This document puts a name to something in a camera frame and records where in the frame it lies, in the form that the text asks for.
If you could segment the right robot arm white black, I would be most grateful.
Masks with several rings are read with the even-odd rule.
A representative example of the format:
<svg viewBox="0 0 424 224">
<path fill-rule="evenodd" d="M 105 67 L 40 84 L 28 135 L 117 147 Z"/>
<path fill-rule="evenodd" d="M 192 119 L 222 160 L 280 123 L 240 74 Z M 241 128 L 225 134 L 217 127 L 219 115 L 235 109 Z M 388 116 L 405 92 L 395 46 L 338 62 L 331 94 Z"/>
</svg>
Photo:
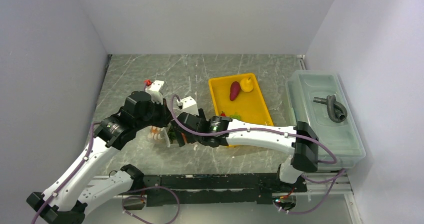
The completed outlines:
<svg viewBox="0 0 424 224">
<path fill-rule="evenodd" d="M 280 165 L 276 187 L 289 191 L 303 173 L 316 172 L 319 165 L 319 139 L 308 123 L 274 127 L 246 123 L 230 117 L 209 120 L 186 112 L 171 113 L 178 144 L 200 143 L 212 148 L 230 145 L 255 146 L 288 154 Z"/>
</svg>

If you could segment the yellow toy pear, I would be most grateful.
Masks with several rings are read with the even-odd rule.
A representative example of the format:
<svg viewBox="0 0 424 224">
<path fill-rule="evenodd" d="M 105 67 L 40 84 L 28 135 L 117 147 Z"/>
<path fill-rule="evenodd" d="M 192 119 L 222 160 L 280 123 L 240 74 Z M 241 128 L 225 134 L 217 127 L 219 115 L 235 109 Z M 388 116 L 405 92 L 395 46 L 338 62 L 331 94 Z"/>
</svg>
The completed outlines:
<svg viewBox="0 0 424 224">
<path fill-rule="evenodd" d="M 240 88 L 245 93 L 249 93 L 249 92 L 253 91 L 254 84 L 253 84 L 252 79 L 250 77 L 242 79 L 240 81 Z"/>
</svg>

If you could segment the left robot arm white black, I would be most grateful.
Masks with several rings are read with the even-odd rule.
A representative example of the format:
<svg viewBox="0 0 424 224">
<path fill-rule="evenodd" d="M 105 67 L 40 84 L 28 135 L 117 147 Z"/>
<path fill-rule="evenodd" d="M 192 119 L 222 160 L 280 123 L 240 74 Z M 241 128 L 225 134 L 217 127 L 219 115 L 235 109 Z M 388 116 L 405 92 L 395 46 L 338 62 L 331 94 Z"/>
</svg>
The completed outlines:
<svg viewBox="0 0 424 224">
<path fill-rule="evenodd" d="M 129 192 L 139 193 L 144 187 L 144 174 L 131 164 L 116 174 L 88 188 L 96 172 L 136 137 L 138 131 L 149 127 L 166 127 L 171 114 L 161 91 L 134 91 L 117 113 L 99 123 L 93 123 L 89 143 L 82 153 L 43 192 L 33 192 L 26 202 L 35 210 L 32 219 L 48 224 L 80 224 L 94 209 L 112 197 Z"/>
</svg>

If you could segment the purple toy eggplant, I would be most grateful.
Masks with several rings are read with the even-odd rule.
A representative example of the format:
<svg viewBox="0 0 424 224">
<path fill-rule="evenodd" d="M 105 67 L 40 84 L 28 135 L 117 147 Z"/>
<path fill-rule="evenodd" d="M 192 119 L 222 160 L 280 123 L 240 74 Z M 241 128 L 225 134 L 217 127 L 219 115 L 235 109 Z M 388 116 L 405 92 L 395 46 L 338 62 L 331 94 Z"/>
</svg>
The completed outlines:
<svg viewBox="0 0 424 224">
<path fill-rule="evenodd" d="M 230 101 L 235 101 L 235 99 L 238 97 L 239 93 L 241 91 L 241 85 L 239 82 L 234 81 L 230 86 L 229 91 L 229 99 Z"/>
</svg>

